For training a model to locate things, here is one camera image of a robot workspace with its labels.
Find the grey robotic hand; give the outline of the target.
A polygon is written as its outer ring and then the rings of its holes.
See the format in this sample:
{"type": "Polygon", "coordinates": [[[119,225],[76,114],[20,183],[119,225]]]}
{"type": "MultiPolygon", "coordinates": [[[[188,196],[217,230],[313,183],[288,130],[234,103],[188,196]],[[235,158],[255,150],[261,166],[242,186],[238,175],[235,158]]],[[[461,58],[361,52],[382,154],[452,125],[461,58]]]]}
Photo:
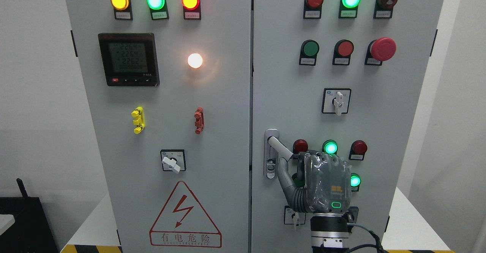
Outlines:
{"type": "Polygon", "coordinates": [[[305,186],[298,188],[288,172],[288,162],[279,158],[277,176],[290,208],[300,213],[344,214],[351,201],[351,165],[339,156],[306,153],[305,186]]]}

